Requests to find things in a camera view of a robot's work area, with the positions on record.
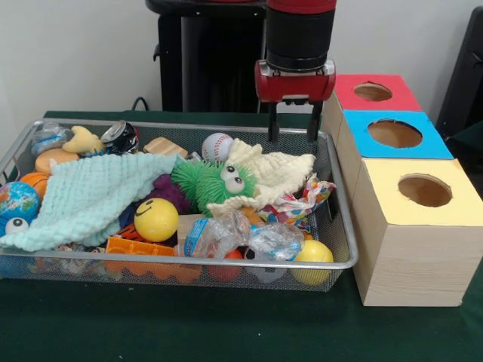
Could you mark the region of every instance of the wooden box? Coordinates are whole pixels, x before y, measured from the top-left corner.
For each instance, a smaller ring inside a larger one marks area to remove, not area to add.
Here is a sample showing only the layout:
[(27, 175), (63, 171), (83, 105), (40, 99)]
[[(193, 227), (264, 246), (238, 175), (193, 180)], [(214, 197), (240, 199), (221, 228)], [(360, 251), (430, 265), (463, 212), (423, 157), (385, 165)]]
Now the wooden box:
[(338, 75), (324, 105), (322, 130), (338, 143), (343, 111), (411, 111), (421, 107), (400, 75)]
[(345, 111), (337, 154), (352, 202), (361, 158), (453, 159), (424, 112)]
[(366, 306), (458, 306), (483, 255), (483, 202), (457, 160), (364, 159), (352, 220)]

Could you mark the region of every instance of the clear plastic bag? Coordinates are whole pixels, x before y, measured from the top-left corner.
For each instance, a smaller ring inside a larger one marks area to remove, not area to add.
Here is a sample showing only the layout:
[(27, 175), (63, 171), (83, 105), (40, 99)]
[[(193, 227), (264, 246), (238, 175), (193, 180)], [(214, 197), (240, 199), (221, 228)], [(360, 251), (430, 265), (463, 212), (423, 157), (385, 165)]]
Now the clear plastic bag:
[(177, 256), (223, 259), (240, 246), (248, 245), (250, 222), (241, 211), (221, 217), (201, 219), (192, 227), (186, 241), (175, 248)]
[(253, 227), (248, 245), (259, 259), (293, 260), (303, 249), (303, 239), (296, 226), (274, 222)]
[(58, 149), (72, 138), (72, 131), (56, 122), (46, 122), (32, 135), (32, 155), (37, 157), (49, 149)]

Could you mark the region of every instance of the yellow ball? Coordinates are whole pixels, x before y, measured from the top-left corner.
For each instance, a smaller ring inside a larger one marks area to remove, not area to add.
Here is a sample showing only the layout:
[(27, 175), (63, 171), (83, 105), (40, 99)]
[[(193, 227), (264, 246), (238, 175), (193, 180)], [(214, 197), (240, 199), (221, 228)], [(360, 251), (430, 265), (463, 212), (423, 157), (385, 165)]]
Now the yellow ball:
[(179, 215), (174, 205), (163, 198), (151, 198), (136, 210), (134, 226), (139, 235), (152, 243), (161, 243), (178, 229)]
[[(295, 258), (296, 262), (334, 262), (331, 250), (317, 240), (305, 240), (302, 251)], [(320, 285), (329, 278), (328, 270), (291, 269), (291, 273), (300, 283)]]

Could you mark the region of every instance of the baseball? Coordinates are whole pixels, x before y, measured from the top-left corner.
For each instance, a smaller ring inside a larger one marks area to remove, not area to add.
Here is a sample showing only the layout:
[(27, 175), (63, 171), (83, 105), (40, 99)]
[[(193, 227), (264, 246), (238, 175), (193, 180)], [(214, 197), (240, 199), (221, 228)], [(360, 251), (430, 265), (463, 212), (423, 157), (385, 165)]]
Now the baseball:
[(224, 133), (213, 133), (202, 146), (203, 159), (209, 162), (225, 162), (232, 148), (233, 138)]

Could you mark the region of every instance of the green spiky ball toy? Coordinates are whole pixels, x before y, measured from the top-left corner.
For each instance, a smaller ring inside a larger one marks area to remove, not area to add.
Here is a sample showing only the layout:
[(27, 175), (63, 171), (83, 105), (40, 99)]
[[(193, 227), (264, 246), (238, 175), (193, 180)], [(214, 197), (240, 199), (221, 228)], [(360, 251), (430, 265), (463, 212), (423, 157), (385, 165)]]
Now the green spiky ball toy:
[(257, 184), (248, 168), (224, 163), (182, 163), (174, 169), (171, 178), (208, 217), (212, 216), (208, 204), (222, 204), (234, 196), (252, 198)]

